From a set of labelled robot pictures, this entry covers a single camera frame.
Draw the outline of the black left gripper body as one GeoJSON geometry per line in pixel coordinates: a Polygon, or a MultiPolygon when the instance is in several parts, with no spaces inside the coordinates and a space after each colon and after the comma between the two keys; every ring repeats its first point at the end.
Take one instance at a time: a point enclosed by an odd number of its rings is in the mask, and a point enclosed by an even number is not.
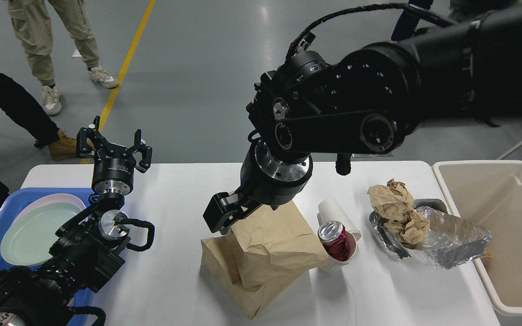
{"type": "Polygon", "coordinates": [[[133,191],[136,159],[95,158],[91,189],[97,193],[117,192],[126,196],[133,191]]]}

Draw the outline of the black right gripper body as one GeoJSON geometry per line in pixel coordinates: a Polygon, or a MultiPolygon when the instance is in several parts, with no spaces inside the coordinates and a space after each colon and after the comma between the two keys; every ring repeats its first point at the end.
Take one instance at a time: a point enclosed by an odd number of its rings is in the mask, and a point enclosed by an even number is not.
{"type": "Polygon", "coordinates": [[[286,163],[274,157],[262,139],[254,140],[241,166],[238,205],[276,207],[290,202],[311,178],[313,167],[311,156],[286,163]]]}

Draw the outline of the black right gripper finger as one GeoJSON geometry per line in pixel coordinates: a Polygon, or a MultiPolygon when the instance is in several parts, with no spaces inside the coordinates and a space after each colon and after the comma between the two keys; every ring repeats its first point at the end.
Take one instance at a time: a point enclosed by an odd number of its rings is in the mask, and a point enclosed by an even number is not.
{"type": "Polygon", "coordinates": [[[225,235],[234,223],[247,218],[261,206],[260,202],[240,190],[234,193],[219,192],[207,204],[203,218],[211,233],[225,235]]]}

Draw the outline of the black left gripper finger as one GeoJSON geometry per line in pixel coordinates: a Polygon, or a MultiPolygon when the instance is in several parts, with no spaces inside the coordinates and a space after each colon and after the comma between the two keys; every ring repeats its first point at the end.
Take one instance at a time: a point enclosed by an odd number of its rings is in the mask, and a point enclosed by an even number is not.
{"type": "Polygon", "coordinates": [[[141,130],[137,129],[133,137],[133,145],[123,152],[123,159],[129,167],[132,167],[140,173],[146,173],[151,167],[151,158],[153,148],[147,146],[142,139],[141,130]]]}
{"type": "Polygon", "coordinates": [[[100,116],[96,116],[87,127],[81,127],[76,136],[76,157],[108,159],[114,158],[114,150],[100,133],[100,116]]]}

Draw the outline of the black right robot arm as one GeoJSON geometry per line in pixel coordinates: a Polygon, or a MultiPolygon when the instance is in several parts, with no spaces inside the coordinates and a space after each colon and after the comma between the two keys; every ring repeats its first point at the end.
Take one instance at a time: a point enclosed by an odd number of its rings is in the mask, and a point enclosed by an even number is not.
{"type": "Polygon", "coordinates": [[[213,195],[203,213],[212,233],[290,202],[312,175],[312,153],[336,154],[336,171],[347,175],[352,154],[386,154],[417,128],[522,124],[522,5],[463,22],[410,3],[332,13],[302,31],[254,88],[246,110],[259,138],[250,139],[240,186],[213,195]],[[307,49],[317,25],[381,9],[434,27],[369,44],[334,65],[307,49]]]}

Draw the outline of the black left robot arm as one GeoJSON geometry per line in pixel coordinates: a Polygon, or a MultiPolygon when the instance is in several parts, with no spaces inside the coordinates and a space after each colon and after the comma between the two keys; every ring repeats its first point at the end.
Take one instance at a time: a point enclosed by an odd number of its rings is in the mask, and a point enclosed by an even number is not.
{"type": "Polygon", "coordinates": [[[124,264],[124,249],[143,252],[153,245],[155,227],[122,212],[133,190],[134,171],[145,173],[153,149],[134,134],[130,147],[109,142],[99,131],[100,117],[78,132],[77,155],[94,161],[90,205],[61,225],[38,269],[17,266],[0,271],[0,322],[25,326],[66,326],[77,315],[95,316],[103,326],[106,312],[95,306],[70,306],[78,291],[98,292],[124,264]]]}

